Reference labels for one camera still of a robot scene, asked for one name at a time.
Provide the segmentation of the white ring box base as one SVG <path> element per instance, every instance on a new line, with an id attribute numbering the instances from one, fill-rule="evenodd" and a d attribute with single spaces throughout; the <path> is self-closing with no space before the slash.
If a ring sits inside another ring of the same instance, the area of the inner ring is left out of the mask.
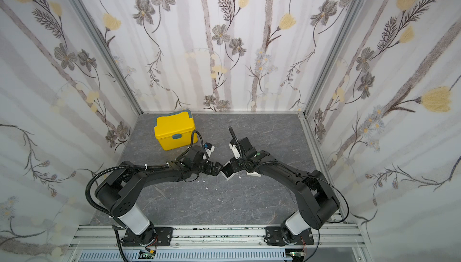
<path id="1" fill-rule="evenodd" d="M 234 169 L 232 168 L 232 165 L 230 163 L 227 163 L 226 165 L 223 166 L 220 174 L 227 181 L 229 181 L 231 178 L 233 178 L 236 175 L 236 172 L 234 172 Z"/>

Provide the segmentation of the white gift box lid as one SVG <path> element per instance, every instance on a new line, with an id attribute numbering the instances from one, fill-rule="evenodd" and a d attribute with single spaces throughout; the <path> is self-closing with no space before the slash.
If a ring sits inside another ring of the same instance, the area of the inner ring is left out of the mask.
<path id="1" fill-rule="evenodd" d="M 252 173 L 247 173 L 247 175 L 248 175 L 248 176 L 253 176 L 253 177 L 261 177 L 261 175 L 260 175 L 258 172 L 256 172 L 256 171 L 254 171 L 254 172 L 252 172 Z"/>

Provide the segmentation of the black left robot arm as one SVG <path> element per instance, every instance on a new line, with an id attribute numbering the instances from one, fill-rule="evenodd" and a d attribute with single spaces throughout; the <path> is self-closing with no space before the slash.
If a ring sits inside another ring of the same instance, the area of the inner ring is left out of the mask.
<path id="1" fill-rule="evenodd" d="M 157 237 L 154 224 L 137 205 L 142 190 L 165 182 L 184 182 L 192 175 L 218 176 L 224 165 L 210 161 L 210 150 L 192 146 L 173 161 L 162 165 L 134 165 L 129 161 L 94 176 L 86 187 L 88 202 L 113 217 L 127 234 L 147 245 Z"/>

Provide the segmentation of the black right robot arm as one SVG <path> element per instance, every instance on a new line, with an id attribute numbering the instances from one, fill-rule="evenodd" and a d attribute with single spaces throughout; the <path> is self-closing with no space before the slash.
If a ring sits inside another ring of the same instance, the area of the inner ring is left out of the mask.
<path id="1" fill-rule="evenodd" d="M 319 230 L 339 210 L 340 201 L 320 171 L 298 170 L 267 151 L 256 150 L 248 138 L 232 139 L 229 148 L 234 154 L 230 160 L 234 172 L 246 170 L 268 176 L 294 194 L 298 210 L 282 223 L 291 235 L 298 236 L 310 228 Z"/>

